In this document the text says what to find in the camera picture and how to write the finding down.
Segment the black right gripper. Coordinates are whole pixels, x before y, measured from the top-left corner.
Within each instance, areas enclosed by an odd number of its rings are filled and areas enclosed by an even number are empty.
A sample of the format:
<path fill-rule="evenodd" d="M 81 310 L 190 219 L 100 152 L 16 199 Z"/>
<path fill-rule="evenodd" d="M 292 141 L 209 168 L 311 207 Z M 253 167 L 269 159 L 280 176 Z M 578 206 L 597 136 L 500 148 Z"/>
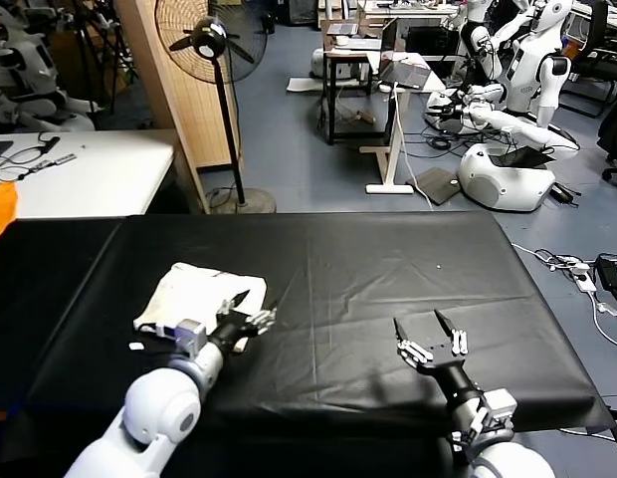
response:
<path fill-rule="evenodd" d="M 468 354 L 468 334 L 458 328 L 441 311 L 435 309 L 434 314 L 449 342 L 440 343 L 424 349 L 409 340 L 401 324 L 393 319 L 397 354 L 407 364 L 419 364 L 420 369 L 428 372 L 441 368 L 462 366 L 464 356 Z"/>

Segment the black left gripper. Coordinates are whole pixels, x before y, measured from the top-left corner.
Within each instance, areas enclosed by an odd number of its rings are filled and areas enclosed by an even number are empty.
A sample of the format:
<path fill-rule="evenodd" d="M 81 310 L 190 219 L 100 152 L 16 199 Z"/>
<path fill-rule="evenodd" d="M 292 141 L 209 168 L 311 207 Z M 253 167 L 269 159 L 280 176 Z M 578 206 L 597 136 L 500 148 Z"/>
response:
<path fill-rule="evenodd" d="M 239 309 L 250 293 L 250 290 L 245 290 L 231 299 L 223 300 L 216 312 L 217 316 L 223 317 L 208 336 L 208 341 L 222 354 L 229 354 L 241 339 L 266 333 L 277 321 L 276 308 L 261 310 L 249 317 Z"/>

